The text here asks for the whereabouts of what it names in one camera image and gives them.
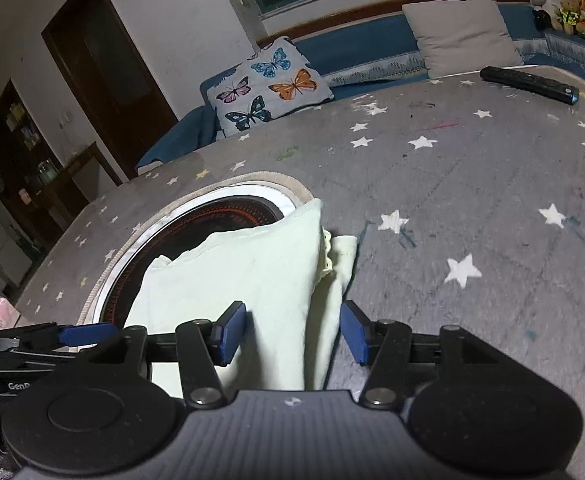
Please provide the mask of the pale green shirt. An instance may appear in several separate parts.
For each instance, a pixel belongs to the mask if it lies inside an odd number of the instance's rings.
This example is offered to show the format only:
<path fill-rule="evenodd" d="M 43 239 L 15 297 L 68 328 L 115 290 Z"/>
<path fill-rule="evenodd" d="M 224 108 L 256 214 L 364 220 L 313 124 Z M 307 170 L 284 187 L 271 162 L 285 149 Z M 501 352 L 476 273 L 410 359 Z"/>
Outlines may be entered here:
<path fill-rule="evenodd" d="M 310 200 L 269 226 L 213 233 L 174 260 L 155 258 L 125 323 L 172 333 L 242 301 L 246 335 L 217 370 L 224 389 L 319 390 L 357 250 L 355 236 L 323 229 L 321 200 Z"/>

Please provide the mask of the butterfly print pillow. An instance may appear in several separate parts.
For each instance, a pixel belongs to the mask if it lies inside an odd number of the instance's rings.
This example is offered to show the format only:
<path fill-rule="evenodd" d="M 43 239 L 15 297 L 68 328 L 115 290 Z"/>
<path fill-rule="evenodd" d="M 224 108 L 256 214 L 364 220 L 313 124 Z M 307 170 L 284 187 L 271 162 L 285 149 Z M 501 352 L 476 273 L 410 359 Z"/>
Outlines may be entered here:
<path fill-rule="evenodd" d="M 334 99 L 329 84 L 287 37 L 238 64 L 207 90 L 224 136 Z"/>

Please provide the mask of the blue sofa bench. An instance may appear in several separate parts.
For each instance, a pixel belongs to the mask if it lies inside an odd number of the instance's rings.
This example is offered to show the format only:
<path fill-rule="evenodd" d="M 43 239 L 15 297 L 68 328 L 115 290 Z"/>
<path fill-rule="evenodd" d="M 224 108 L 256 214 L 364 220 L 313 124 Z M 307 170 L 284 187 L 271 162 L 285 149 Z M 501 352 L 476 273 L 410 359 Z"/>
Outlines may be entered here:
<path fill-rule="evenodd" d="M 585 80 L 585 39 L 550 29 L 540 32 L 527 4 L 500 3 L 498 8 L 525 63 L 556 66 Z M 327 81 L 336 100 L 427 77 L 417 40 L 402 14 L 320 32 L 297 39 L 295 45 Z M 231 67 L 200 84 L 204 104 L 186 114 L 140 159 L 136 166 L 139 174 L 224 136 L 208 90 L 234 72 Z"/>

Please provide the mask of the panda plush toy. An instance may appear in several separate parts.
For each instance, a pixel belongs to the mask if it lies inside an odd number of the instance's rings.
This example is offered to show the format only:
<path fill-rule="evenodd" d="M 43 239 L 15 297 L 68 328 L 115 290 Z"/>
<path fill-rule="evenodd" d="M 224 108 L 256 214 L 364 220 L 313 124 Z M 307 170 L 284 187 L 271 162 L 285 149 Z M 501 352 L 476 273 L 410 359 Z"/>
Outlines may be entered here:
<path fill-rule="evenodd" d="M 532 7 L 535 28 L 540 32 L 546 29 L 561 30 L 558 21 L 558 5 L 553 0 L 529 0 Z"/>

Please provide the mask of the black remote control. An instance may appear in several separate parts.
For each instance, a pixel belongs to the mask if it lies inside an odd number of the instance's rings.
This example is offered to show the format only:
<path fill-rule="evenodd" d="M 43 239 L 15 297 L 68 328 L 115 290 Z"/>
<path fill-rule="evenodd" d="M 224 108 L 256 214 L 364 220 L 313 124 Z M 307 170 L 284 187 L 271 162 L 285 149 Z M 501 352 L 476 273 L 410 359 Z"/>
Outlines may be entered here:
<path fill-rule="evenodd" d="M 487 66 L 479 70 L 479 76 L 484 81 L 528 91 L 567 105 L 575 105 L 579 101 L 580 92 L 577 87 L 521 70 Z"/>

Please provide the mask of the dark wooden shelf cabinet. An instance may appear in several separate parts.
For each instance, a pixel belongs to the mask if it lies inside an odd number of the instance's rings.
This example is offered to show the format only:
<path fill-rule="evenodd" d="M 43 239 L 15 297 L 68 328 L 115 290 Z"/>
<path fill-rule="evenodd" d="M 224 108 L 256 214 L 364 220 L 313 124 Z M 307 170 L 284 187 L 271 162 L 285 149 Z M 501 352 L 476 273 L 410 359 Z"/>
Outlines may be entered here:
<path fill-rule="evenodd" d="M 95 143 L 62 164 L 15 85 L 6 84 L 0 96 L 0 202 L 26 236 L 27 252 L 49 252 L 88 204 L 76 176 L 92 164 L 114 185 L 122 183 Z"/>

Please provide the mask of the dark wooden door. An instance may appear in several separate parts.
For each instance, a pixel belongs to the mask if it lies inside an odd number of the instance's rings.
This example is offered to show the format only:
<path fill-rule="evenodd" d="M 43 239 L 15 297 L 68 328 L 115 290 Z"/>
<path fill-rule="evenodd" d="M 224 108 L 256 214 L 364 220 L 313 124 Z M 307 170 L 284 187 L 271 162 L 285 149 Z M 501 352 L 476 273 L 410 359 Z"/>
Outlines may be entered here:
<path fill-rule="evenodd" d="M 100 140 L 133 178 L 178 119 L 111 0 L 67 0 L 42 31 L 58 70 Z"/>

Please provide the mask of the beige pillow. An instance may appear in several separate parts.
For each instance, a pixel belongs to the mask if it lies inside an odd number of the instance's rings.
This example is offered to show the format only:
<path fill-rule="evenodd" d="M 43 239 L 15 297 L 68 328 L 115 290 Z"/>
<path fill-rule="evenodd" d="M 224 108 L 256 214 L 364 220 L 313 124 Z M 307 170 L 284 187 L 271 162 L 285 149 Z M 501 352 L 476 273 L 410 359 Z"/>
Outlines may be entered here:
<path fill-rule="evenodd" d="M 431 79 L 523 64 L 495 0 L 409 3 L 402 12 Z"/>

